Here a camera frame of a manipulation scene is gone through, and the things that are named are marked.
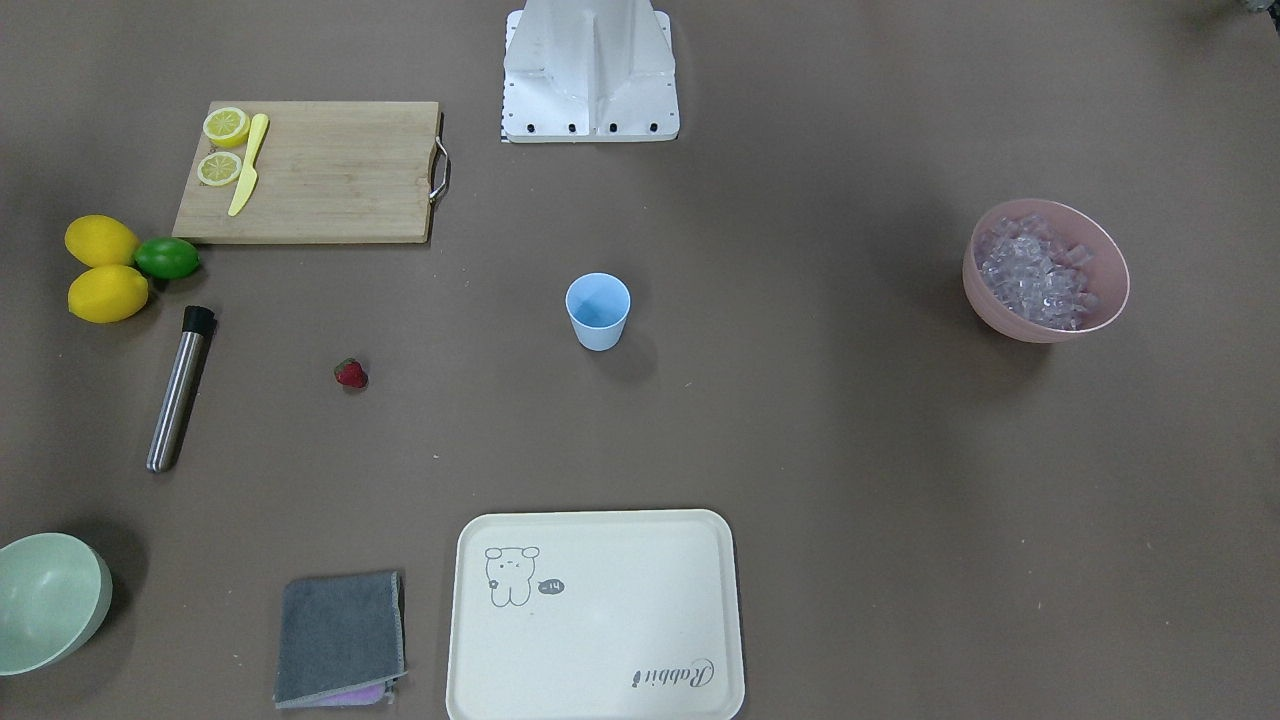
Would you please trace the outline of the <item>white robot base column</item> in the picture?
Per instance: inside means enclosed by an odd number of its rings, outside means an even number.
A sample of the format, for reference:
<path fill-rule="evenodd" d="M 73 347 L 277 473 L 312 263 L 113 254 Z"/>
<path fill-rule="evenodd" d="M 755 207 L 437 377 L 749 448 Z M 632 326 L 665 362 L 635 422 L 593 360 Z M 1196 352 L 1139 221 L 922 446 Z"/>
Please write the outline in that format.
<path fill-rule="evenodd" d="M 678 137 L 672 23 L 649 1 L 527 1 L 506 17 L 504 51 L 506 142 Z"/>

